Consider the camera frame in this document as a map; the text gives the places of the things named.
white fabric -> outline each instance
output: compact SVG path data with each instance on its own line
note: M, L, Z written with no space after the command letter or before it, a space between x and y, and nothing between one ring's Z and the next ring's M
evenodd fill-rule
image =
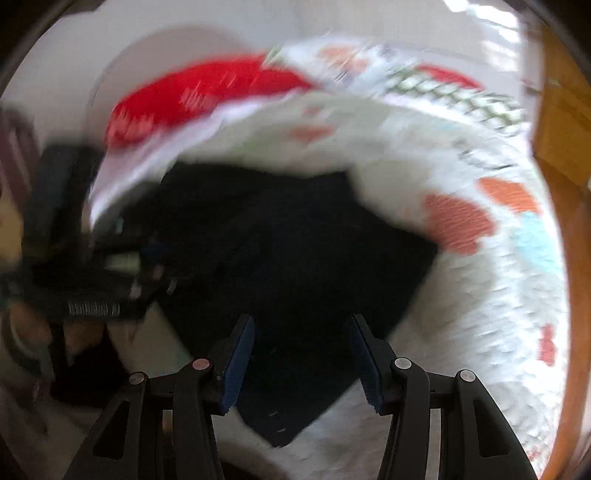
M459 197L492 219L495 232L477 240L477 252L439 255L408 318L390 341L398 355L425 370L447 375L474 370L540 474L553 446L564 394L569 315L553 209L525 144L467 121L442 118L442 112L426 114L359 97L309 93L264 108L256 103L249 107L249 117L196 142L181 159L223 163L241 158L245 167L305 176L346 168L362 203L393 225L423 234L430 233L424 203L428 194ZM183 135L201 134L204 125L189 124ZM462 160L458 141L460 150L470 148L476 164L472 157L470 163ZM172 142L160 145L169 149ZM161 155L165 168L152 163L143 172L161 178L174 160L171 150L163 155L155 144L152 147L151 158ZM488 169L501 164L512 166ZM499 204L479 187L482 177L523 185L540 211L515 212ZM99 194L95 186L94 198ZM539 263L536 245L523 242L532 215L540 222L532 224L538 229L530 233L546 237ZM554 333L553 366L540 359L541 331L547 325ZM159 339L171 352L183 351L174 335ZM175 355L180 367L186 357ZM157 360L151 357L151 363L154 369ZM142 368L141 361L134 365ZM260 475L273 478L286 472L293 479L375 477L388 423L366 404L358 383L282 449L272 449L254 435L235 412L215 420L222 456ZM436 478L432 470L431 478Z

light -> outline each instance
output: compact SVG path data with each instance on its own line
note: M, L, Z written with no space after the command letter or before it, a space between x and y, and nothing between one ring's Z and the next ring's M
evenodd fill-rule
M511 43L519 43L521 41L519 34L515 30L509 30L508 28L500 28L499 35Z
M513 30L518 27L517 17L510 12L503 12L503 10L490 5L470 5L470 9L482 20L488 20Z
M448 9L454 13L465 12L468 9L468 0L443 0Z

orange heart pattern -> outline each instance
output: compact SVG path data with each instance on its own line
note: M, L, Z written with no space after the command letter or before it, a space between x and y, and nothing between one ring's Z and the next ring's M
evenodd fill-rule
M452 195L429 194L423 203L429 235L445 250L473 255L479 239L495 233L495 224L478 205Z
M506 205L515 213L540 213L540 205L521 183L485 177L478 184L495 202Z

white blanket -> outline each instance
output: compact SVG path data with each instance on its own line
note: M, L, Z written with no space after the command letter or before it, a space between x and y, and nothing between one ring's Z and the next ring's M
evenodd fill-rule
M569 320L545 184L518 140L436 111L392 105L396 97L387 100L308 93L258 110L251 103L251 116L200 137L180 160L233 157L248 168L299 176L348 169L360 202L393 225L437 241L443 252L391 344L427 371L475 371L540 474L558 426ZM190 138L192 128L203 131L194 122L172 136ZM170 147L169 140L160 142L165 151ZM108 155L103 168L113 158ZM173 162L168 155L142 176L161 178ZM91 199L100 195L95 186ZM182 350L173 335L170 342ZM141 343L132 349L142 350ZM174 357L171 370L187 360ZM149 374L165 373L154 355L132 363ZM388 426L358 383L282 449L258 438L235 412L215 421L223 457L260 475L283 472L293 479L375 477ZM432 437L436 442L438 434ZM434 455L429 479L436 478L436 464Z

clothing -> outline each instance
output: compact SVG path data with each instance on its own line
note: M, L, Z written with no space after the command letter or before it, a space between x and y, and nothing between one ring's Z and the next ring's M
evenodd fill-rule
M362 313L383 338L437 253L357 204L343 172L302 179L177 163L122 218L151 243L148 261L185 279L158 302L193 357L227 337L240 314L253 315L237 406L275 446L355 380L346 318Z

